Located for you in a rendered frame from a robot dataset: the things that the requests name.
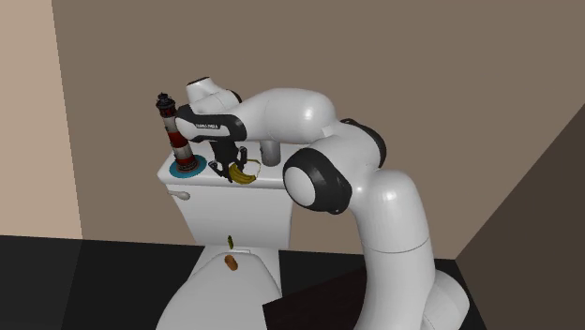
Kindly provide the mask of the white toilet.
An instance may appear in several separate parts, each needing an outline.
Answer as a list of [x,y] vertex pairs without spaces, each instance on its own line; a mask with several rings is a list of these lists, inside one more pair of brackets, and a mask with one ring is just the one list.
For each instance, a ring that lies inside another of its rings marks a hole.
[[[244,142],[249,159],[261,161],[260,146]],[[207,142],[192,149],[204,169],[189,178],[171,174],[168,157],[157,177],[172,195],[202,253],[186,282],[162,312],[156,330],[267,330],[265,304],[282,296],[279,252],[290,245],[293,200],[281,164],[262,165],[249,185],[231,183],[208,167]],[[234,249],[228,246],[232,236]],[[231,271],[224,257],[234,256]]]

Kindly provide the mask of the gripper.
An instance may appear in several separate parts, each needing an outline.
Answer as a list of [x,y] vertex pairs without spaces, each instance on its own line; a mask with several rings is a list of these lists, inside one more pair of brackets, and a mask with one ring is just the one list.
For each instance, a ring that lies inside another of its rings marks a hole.
[[230,165],[234,163],[239,172],[243,172],[248,162],[248,150],[245,146],[236,146],[235,142],[219,141],[211,142],[211,148],[215,155],[214,160],[208,162],[208,166],[219,176],[231,179]]

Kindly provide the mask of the yellow banana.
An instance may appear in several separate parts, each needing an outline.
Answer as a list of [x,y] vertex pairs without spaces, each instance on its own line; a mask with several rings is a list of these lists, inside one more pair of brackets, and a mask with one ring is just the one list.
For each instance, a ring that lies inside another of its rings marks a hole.
[[235,162],[230,165],[228,173],[235,183],[239,185],[249,185],[257,180],[261,172],[262,163],[258,159],[250,159],[249,162],[253,162],[258,165],[258,170],[255,174],[247,174],[243,172],[237,167]]

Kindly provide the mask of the grey cup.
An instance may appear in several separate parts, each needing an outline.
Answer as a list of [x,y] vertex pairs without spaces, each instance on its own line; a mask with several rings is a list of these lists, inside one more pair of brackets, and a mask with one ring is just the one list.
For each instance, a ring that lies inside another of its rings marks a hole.
[[280,143],[272,140],[260,141],[261,161],[264,166],[276,167],[281,161]]

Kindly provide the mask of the red white lighthouse figure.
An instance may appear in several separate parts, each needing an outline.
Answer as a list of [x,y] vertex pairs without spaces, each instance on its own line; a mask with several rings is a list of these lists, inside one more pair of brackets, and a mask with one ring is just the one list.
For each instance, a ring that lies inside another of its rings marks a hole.
[[175,101],[166,93],[157,95],[156,107],[169,137],[174,157],[170,172],[179,178],[189,178],[199,174],[204,164],[192,152],[188,140],[179,132],[175,122],[177,110]]

